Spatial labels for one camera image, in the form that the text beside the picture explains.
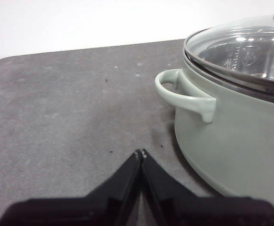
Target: lid rim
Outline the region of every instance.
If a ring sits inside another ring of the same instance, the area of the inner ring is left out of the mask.
[[[233,90],[238,93],[242,93],[244,95],[254,97],[260,100],[264,100],[267,102],[274,103],[274,95],[249,88],[247,86],[243,86],[241,84],[237,84],[232,81],[228,81],[222,77],[219,77],[210,71],[206,71],[205,68],[201,68],[200,65],[198,65],[196,62],[193,62],[186,54],[185,50],[183,49],[183,61],[184,63],[190,67],[192,70],[197,72],[200,76],[203,76],[204,78],[208,79],[209,81],[212,81],[213,83],[216,83],[222,87],[225,87],[227,89]]]
[[[231,76],[232,78],[234,78],[236,80],[243,81],[244,83],[248,83],[248,84],[251,84],[251,85],[257,84],[259,86],[265,87],[266,89],[271,89],[271,90],[274,89],[274,81],[273,80],[254,77],[251,74],[246,74],[246,73],[242,73],[242,72],[239,72],[239,71],[232,71],[229,68],[225,68],[225,67],[210,63],[206,60],[203,60],[202,58],[198,57],[197,55],[189,52],[186,48],[187,47],[187,42],[193,36],[195,36],[198,33],[203,32],[205,30],[207,30],[207,29],[195,32],[195,33],[191,34],[190,36],[188,36],[184,40],[184,52],[187,55],[187,57],[189,57],[191,60],[195,61],[196,63],[200,64],[202,67],[206,68],[210,72],[218,73],[219,76],[223,77],[224,79],[228,79],[228,76]]]

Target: black object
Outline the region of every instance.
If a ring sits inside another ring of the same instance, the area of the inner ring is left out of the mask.
[[[247,197],[199,198],[146,150],[136,150],[86,197],[18,202],[6,210],[0,226],[123,226],[141,188],[160,226],[274,226],[270,203]]]

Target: gray countertop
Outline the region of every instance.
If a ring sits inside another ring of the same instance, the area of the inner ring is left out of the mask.
[[[85,196],[138,148],[197,195],[216,194],[184,159],[175,109],[154,87],[159,72],[184,67],[182,46],[173,40],[1,59],[0,216],[33,197]],[[138,209],[137,225],[151,225],[142,201]]]

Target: cooking pot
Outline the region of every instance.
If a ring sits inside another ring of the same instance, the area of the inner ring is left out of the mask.
[[[221,194],[274,205],[274,15],[197,32],[183,59],[185,68],[161,72],[155,85],[176,107],[185,158]]]

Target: pot lid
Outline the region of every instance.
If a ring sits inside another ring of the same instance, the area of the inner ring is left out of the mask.
[[[198,32],[185,40],[184,48],[204,70],[274,95],[274,15]]]

